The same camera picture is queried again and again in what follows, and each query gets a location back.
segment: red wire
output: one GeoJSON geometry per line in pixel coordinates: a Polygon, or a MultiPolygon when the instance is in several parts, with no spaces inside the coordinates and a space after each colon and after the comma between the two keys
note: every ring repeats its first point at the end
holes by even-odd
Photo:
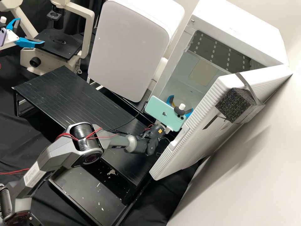
{"type": "Polygon", "coordinates": [[[97,130],[95,130],[94,132],[90,133],[88,136],[86,136],[86,138],[89,138],[90,136],[92,136],[93,134],[97,133],[99,130],[101,130],[102,128],[99,127],[97,130]]]}
{"type": "Polygon", "coordinates": [[[117,136],[118,134],[119,134],[119,133],[114,134],[114,135],[112,135],[112,136],[107,136],[107,137],[90,137],[90,138],[87,138],[87,140],[96,139],[96,138],[111,138],[111,137],[117,136]]]}
{"type": "Polygon", "coordinates": [[[145,128],[144,130],[150,130],[150,126],[153,126],[154,124],[150,124],[147,128],[145,128]]]}
{"type": "Polygon", "coordinates": [[[70,133],[62,133],[60,135],[57,136],[57,138],[55,140],[57,140],[58,138],[62,137],[62,136],[70,136],[71,139],[78,141],[78,139],[76,137],[74,137],[72,134],[70,133]]]}
{"type": "Polygon", "coordinates": [[[21,169],[21,170],[16,170],[16,171],[11,171],[11,172],[6,172],[6,173],[0,173],[0,175],[13,174],[13,173],[17,173],[17,172],[21,172],[21,171],[29,170],[29,169],[30,169],[30,168],[21,169]]]}

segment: white tape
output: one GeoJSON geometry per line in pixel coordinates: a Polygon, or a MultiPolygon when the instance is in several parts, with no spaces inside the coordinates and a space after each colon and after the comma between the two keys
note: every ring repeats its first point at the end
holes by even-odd
{"type": "Polygon", "coordinates": [[[29,171],[24,175],[26,187],[34,187],[46,172],[39,169],[38,162],[35,162],[29,171]]]}

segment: robotic arm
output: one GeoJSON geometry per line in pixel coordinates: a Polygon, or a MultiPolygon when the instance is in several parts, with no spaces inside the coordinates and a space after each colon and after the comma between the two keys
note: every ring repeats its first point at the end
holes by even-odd
{"type": "Polygon", "coordinates": [[[32,196],[59,168],[94,163],[107,149],[152,155],[158,139],[165,135],[165,127],[155,124],[140,136],[124,137],[82,122],[70,125],[64,134],[44,149],[21,180],[9,182],[6,186],[0,184],[1,217],[5,225],[26,225],[32,196]]]}

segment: black base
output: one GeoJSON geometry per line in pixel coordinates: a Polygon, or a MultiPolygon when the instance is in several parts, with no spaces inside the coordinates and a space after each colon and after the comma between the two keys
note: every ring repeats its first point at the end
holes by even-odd
{"type": "Polygon", "coordinates": [[[44,46],[38,47],[39,49],[66,60],[70,60],[72,56],[77,54],[82,46],[82,41],[56,29],[45,29],[35,39],[45,41],[44,46]]]}

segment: black cable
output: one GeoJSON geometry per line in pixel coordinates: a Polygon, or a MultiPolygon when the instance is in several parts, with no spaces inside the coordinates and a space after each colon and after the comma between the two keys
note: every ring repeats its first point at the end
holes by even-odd
{"type": "Polygon", "coordinates": [[[170,140],[167,137],[160,137],[159,141],[162,140],[162,139],[166,139],[170,143],[170,140]]]}
{"type": "Polygon", "coordinates": [[[139,111],[139,113],[134,117],[134,118],[132,118],[130,121],[128,121],[128,122],[126,122],[126,123],[124,123],[124,124],[122,124],[121,126],[118,126],[118,127],[116,127],[116,128],[114,128],[114,129],[110,129],[110,130],[108,130],[108,132],[112,132],[112,131],[114,131],[114,130],[117,130],[118,128],[120,128],[120,127],[123,127],[123,126],[125,126],[126,124],[129,124],[131,121],[133,121],[135,118],[137,118],[138,117],[138,115],[140,115],[141,114],[141,112],[144,110],[144,108],[145,108],[145,105],[147,104],[147,102],[148,101],[145,101],[144,102],[144,105],[143,105],[143,107],[141,108],[141,110],[139,111]]]}

